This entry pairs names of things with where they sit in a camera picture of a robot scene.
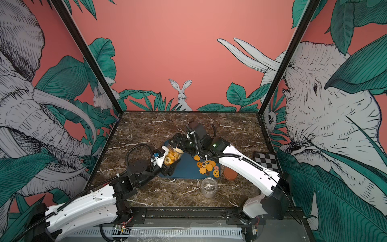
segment pink wall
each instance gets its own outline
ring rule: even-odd
[[[248,95],[262,79],[262,73],[240,63],[218,38],[233,44],[233,38],[245,40],[276,58],[294,32],[292,2],[284,0],[95,1],[97,20],[70,2],[87,44],[96,38],[112,40],[117,68],[113,89],[161,91],[167,101],[174,98],[174,105],[177,91],[168,79],[180,87],[192,80],[185,94],[193,110],[208,103],[233,106],[226,99],[231,82]],[[128,110],[139,110],[125,102]]]

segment orange cookie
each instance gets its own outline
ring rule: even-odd
[[[211,164],[207,164],[207,166],[205,167],[207,169],[207,171],[212,171],[212,165]]]
[[[207,170],[206,170],[206,168],[204,168],[204,167],[200,168],[200,170],[199,170],[200,174],[205,174],[206,171],[207,171]]]
[[[214,177],[215,178],[218,178],[219,177],[219,170],[214,170]]]

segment marble tabletop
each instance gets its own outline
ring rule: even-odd
[[[255,113],[125,112],[92,184],[123,172],[125,155],[135,145],[146,143],[152,147],[160,147],[176,132],[184,132],[185,124],[191,120],[202,123],[210,135],[212,127],[205,124],[214,124],[217,135],[249,158],[252,158],[254,151],[268,152]],[[146,148],[139,148],[130,158],[148,156]],[[247,198],[260,194],[257,187],[241,175],[234,181],[228,181],[221,174],[217,182],[216,196],[208,199],[200,192],[201,180],[155,177],[129,201],[131,206],[234,207],[243,204]]]

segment robotic arm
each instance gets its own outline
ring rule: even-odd
[[[257,186],[262,194],[249,198],[244,203],[239,212],[241,220],[252,221],[256,216],[267,213],[274,218],[283,219],[292,194],[289,174],[278,174],[260,166],[221,137],[211,138],[197,121],[187,124],[187,133],[187,136],[176,133],[168,141],[168,146],[154,151],[146,144],[132,148],[128,155],[137,147],[147,146],[151,151],[150,162],[137,160],[125,172],[117,174],[116,178],[109,180],[109,184],[96,191],[93,188],[101,184],[94,186],[89,194],[66,204],[48,208],[40,204],[28,218],[30,226],[13,242],[24,235],[25,242],[59,241],[71,233],[103,223],[114,223],[116,228],[125,229],[134,215],[126,200],[137,194],[137,189],[159,173],[165,176],[173,174],[180,159],[171,162],[168,159],[171,152],[187,152],[199,155],[204,160],[219,160],[220,164],[233,169]]]

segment brown plastic cup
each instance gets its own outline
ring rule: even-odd
[[[236,177],[238,176],[238,173],[228,167],[226,167],[223,171],[223,175],[224,177],[229,180],[229,181],[233,181],[236,179]]]

